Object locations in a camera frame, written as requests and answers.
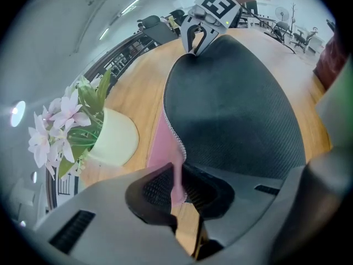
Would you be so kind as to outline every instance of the chair backrest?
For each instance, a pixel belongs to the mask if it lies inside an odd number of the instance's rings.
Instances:
[[[165,44],[178,38],[169,27],[162,22],[157,22],[155,25],[145,28],[143,33],[159,44]]]
[[[305,41],[305,44],[306,44],[306,45],[308,45],[310,39],[311,39],[314,35],[316,35],[316,31],[312,31],[311,33],[308,34],[307,39],[306,39],[306,41]]]
[[[229,28],[237,28],[240,18],[242,17],[243,8],[240,8],[233,21],[231,22],[231,26]]]
[[[187,15],[185,15],[185,12],[183,10],[177,9],[174,10],[172,12],[170,12],[170,14],[173,16],[174,21],[181,26],[181,24],[183,23],[184,19],[186,18]]]
[[[287,31],[289,28],[289,25],[285,22],[278,22],[275,27],[278,27],[280,29],[283,29],[284,31]]]
[[[185,12],[183,10],[177,9],[177,10],[170,12],[169,14],[171,14],[174,19],[177,19],[177,18],[180,18],[183,15],[185,15]]]
[[[143,26],[146,29],[148,29],[148,28],[153,27],[156,24],[160,23],[161,19],[156,15],[150,15],[149,17],[141,20],[141,22],[142,22]]]

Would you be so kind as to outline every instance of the fan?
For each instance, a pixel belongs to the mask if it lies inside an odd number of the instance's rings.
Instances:
[[[289,12],[283,7],[277,7],[275,10],[275,14],[276,17],[282,22],[285,22],[289,19]]]

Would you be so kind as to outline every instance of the black chair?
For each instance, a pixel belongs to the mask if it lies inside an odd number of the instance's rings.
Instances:
[[[301,30],[298,30],[300,34],[293,33],[294,38],[297,40],[297,42],[291,41],[290,43],[294,43],[295,47],[299,46],[301,49],[303,49],[303,52],[305,53],[305,49],[308,46],[310,39],[316,35],[316,31],[312,31],[311,33],[308,34],[307,38],[305,39],[302,34],[303,32]]]
[[[240,8],[238,13],[234,17],[234,19],[233,19],[233,21],[231,23],[231,26],[229,27],[230,29],[235,29],[235,28],[238,27],[240,18],[242,17],[242,13],[243,13],[243,8]]]
[[[278,42],[284,43],[285,34],[287,33],[288,29],[289,29],[289,25],[287,23],[278,22],[270,33],[266,31],[264,32],[264,34],[276,39]]]
[[[165,44],[178,38],[156,15],[143,19],[142,24],[145,27],[143,33],[159,44]]]
[[[185,12],[183,10],[177,9],[174,10],[172,12],[170,12],[169,14],[171,14],[174,18],[174,21],[181,26],[181,24],[183,23],[184,19],[186,18],[187,15],[185,15]]]

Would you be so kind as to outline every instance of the wooden table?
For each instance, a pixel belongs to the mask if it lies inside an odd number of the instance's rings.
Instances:
[[[326,129],[314,110],[324,88],[307,64],[271,37],[255,29],[230,29],[269,69],[287,95],[303,137],[306,160],[328,151]],[[195,42],[201,39],[196,35]],[[107,97],[105,106],[130,117],[137,126],[140,143],[137,151],[121,169],[91,162],[81,174],[89,186],[97,181],[134,172],[146,167],[162,108],[165,81],[175,61],[185,54],[181,40],[174,40],[140,56],[120,77]],[[192,204],[172,209],[178,218],[176,237],[188,253],[195,248],[199,215]]]

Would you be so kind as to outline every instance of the potted plant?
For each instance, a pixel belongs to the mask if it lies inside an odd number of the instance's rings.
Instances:
[[[54,168],[59,178],[78,176],[87,157],[122,166],[136,151],[138,133],[132,120],[104,107],[109,84],[110,70],[92,82],[82,76],[48,109],[43,106],[41,115],[34,113],[28,150],[53,179]]]

